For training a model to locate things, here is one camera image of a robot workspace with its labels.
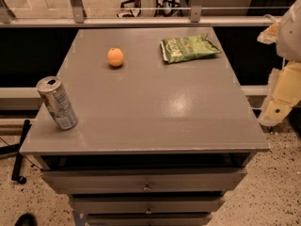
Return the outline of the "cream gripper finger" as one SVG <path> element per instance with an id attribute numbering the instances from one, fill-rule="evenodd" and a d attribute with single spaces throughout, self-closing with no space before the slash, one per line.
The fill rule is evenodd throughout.
<path id="1" fill-rule="evenodd" d="M 265 100 L 258 121 L 263 126 L 273 127 L 282 123 L 291 111 L 290 106 L 280 101 Z"/>
<path id="2" fill-rule="evenodd" d="M 257 41 L 263 44 L 272 44 L 277 42 L 279 23 L 273 23 L 264 29 L 257 37 Z"/>

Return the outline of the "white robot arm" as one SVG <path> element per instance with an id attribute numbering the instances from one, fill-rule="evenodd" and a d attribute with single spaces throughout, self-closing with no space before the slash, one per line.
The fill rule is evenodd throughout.
<path id="1" fill-rule="evenodd" d="M 296 0 L 280 21 L 270 14 L 273 23 L 263 30 L 257 41 L 274 43 L 282 57 L 282 68 L 269 75 L 267 96 L 261 106 L 258 121 L 273 127 L 281 123 L 301 101 L 301 0 Z"/>

